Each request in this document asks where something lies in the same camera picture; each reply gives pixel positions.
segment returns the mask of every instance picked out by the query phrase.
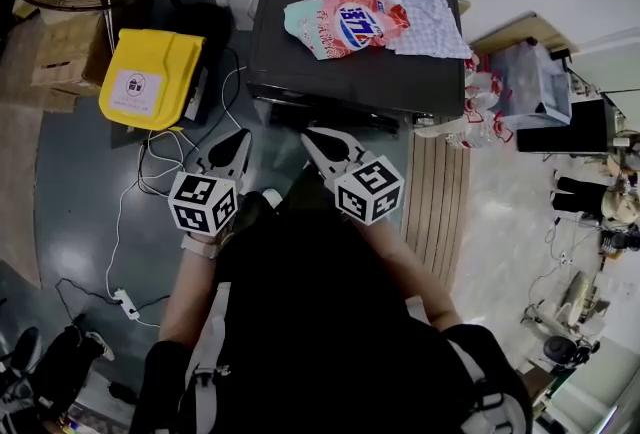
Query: laundry detergent package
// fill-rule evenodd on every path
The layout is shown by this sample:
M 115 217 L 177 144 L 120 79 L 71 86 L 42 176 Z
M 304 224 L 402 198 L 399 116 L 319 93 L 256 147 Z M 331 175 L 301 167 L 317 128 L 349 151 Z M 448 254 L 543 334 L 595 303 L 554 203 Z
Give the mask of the laundry detergent package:
M 408 27 L 407 12 L 393 0 L 303 0 L 284 9 L 285 30 L 319 60 L 385 46 Z

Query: gray floor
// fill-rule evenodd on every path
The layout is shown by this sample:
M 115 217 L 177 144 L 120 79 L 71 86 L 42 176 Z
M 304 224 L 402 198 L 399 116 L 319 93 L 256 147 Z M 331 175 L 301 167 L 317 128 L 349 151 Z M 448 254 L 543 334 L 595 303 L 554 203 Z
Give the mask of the gray floor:
M 236 33 L 231 46 L 245 63 L 250 33 Z M 218 81 L 233 69 L 230 54 L 221 63 Z M 235 82 L 228 84 L 228 95 Z M 252 189 L 275 187 L 286 193 L 306 161 L 298 135 L 266 123 L 266 104 L 254 103 L 242 88 L 233 113 L 251 129 L 254 145 L 247 184 Z M 209 126 L 222 115 L 216 107 Z M 212 137 L 235 129 L 225 117 Z M 207 129 L 188 132 L 197 140 Z M 376 154 L 384 153 L 402 173 L 407 163 L 407 133 L 398 136 L 361 132 L 354 134 Z M 170 137 L 159 140 L 154 151 L 177 156 Z M 0 309 L 4 348 L 30 325 L 38 326 L 45 343 L 68 324 L 68 317 L 54 285 L 61 277 L 73 279 L 88 290 L 105 293 L 105 270 L 116 236 L 118 199 L 136 177 L 138 146 L 110 148 L 109 123 L 102 116 L 97 98 L 78 102 L 73 115 L 45 115 L 37 164 L 36 242 L 43 290 L 23 282 L 8 266 L 0 265 L 0 297 L 8 302 Z M 145 161 L 145 174 L 160 172 L 167 163 Z M 169 186 L 172 177 L 158 186 Z M 392 220 L 399 224 L 401 212 Z M 166 201 L 132 189 L 123 201 L 121 242 L 110 275 L 112 290 L 125 288 L 140 305 L 170 292 L 180 258 L 179 232 Z M 116 354 L 108 363 L 97 361 L 95 369 L 107 379 L 134 389 L 142 382 L 143 360 L 157 338 L 157 329 L 129 321 L 119 306 L 109 306 L 63 283 L 62 291 L 73 314 L 87 314 L 88 324 L 99 330 Z M 158 323 L 164 303 L 146 308 L 142 320 Z

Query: power strip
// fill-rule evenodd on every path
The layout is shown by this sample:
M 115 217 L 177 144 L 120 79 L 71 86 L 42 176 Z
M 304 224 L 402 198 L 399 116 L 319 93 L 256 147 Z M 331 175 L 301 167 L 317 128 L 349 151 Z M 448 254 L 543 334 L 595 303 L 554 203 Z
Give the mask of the power strip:
M 140 313 L 133 305 L 133 301 L 129 297 L 129 294 L 124 290 L 124 288 L 118 288 L 113 296 L 120 301 L 120 306 L 129 317 L 129 320 L 138 320 L 140 318 Z

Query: wooden pallet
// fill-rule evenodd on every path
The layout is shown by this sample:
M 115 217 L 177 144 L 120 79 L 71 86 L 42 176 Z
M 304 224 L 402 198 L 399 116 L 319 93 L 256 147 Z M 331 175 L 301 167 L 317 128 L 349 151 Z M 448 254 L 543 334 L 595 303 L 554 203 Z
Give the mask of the wooden pallet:
M 470 152 L 444 137 L 410 135 L 402 234 L 409 247 L 451 290 L 464 232 Z

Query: yellow bin lid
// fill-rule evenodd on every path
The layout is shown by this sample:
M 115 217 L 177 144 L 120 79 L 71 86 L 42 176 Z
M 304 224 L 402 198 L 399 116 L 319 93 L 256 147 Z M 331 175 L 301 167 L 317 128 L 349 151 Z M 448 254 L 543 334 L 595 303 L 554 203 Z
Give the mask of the yellow bin lid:
M 100 91 L 107 119 L 166 130 L 182 116 L 204 38 L 160 30 L 122 29 Z

